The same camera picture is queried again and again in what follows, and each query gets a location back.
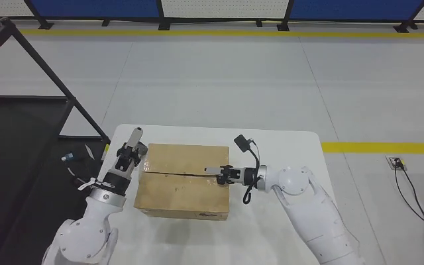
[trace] wall socket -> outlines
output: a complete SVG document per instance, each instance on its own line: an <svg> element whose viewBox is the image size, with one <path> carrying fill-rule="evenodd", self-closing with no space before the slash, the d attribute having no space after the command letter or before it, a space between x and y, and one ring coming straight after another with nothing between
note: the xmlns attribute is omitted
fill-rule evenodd
<svg viewBox="0 0 424 265"><path fill-rule="evenodd" d="M407 171L405 161L403 161L402 157L400 157L400 156L386 156L386 159L387 159L387 162L389 163L390 168L392 170L395 170L395 167L396 167L395 166L395 164L396 164L395 161L396 161L397 158L400 159L400 161L403 164L404 170Z"/></svg>

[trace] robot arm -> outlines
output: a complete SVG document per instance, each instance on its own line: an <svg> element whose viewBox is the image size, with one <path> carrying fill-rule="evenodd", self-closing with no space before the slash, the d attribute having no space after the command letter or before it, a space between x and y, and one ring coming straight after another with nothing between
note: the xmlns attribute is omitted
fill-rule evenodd
<svg viewBox="0 0 424 265"><path fill-rule="evenodd" d="M78 189L91 188L84 216L67 220L58 229L42 264L108 264L118 240L118 230L111 229L109 216L123 210L125 192L131 181L131 173L147 153L147 147L139 142L142 129L135 128L128 142L118 150L113 167L101 179L91 180Z"/></svg>
<svg viewBox="0 0 424 265"><path fill-rule="evenodd" d="M252 142L243 137L244 140L240 143L240 136L237 138L235 142L242 151L246 150L249 142ZM283 168L277 172L269 166L256 166L256 168L221 166L206 168L205 171L217 175L219 184L240 183L244 186L254 186L266 193L273 190L294 229L320 264L364 264L349 243L343 221L333 200L318 184L309 168ZM285 194L301 195L308 186L314 191L310 200L296 204L288 203Z"/></svg>

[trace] blue wall panel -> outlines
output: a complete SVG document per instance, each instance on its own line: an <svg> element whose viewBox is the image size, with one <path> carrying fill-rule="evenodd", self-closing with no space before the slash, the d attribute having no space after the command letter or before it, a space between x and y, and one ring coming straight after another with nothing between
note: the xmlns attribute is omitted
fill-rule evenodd
<svg viewBox="0 0 424 265"><path fill-rule="evenodd" d="M159 17L156 0L32 0L45 17Z"/></svg>
<svg viewBox="0 0 424 265"><path fill-rule="evenodd" d="M294 0L291 19L408 19L422 0Z"/></svg>

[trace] white table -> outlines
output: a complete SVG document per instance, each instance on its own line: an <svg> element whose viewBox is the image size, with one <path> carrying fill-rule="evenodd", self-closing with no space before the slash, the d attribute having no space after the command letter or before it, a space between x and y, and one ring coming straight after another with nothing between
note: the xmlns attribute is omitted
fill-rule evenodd
<svg viewBox="0 0 424 265"><path fill-rule="evenodd" d="M120 125L113 135L100 176L113 165L117 150L135 127L143 129L141 141L145 145L229 146L232 166L254 166L251 154L242 153L233 142L236 136L243 134L258 144L261 164L273 168L308 166L334 198L321 144L314 132ZM133 207L138 173L138 168L132 173L124 210L109 218L111 226L119 229L111 264L318 264L273 193L254 190L252 201L244 205L242 197L246 187L232 185L226 221L152 218Z"/></svg>

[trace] yellow floor line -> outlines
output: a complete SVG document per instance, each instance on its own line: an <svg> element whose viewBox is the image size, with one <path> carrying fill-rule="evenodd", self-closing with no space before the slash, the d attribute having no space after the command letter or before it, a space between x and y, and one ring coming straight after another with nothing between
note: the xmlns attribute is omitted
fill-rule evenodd
<svg viewBox="0 0 424 265"><path fill-rule="evenodd" d="M279 32L261 30L38 30L22 29L26 35L52 36L266 36L325 38L424 38L424 33L382 32Z"/></svg>
<svg viewBox="0 0 424 265"><path fill-rule="evenodd" d="M418 142L322 142L324 153L424 154Z"/></svg>

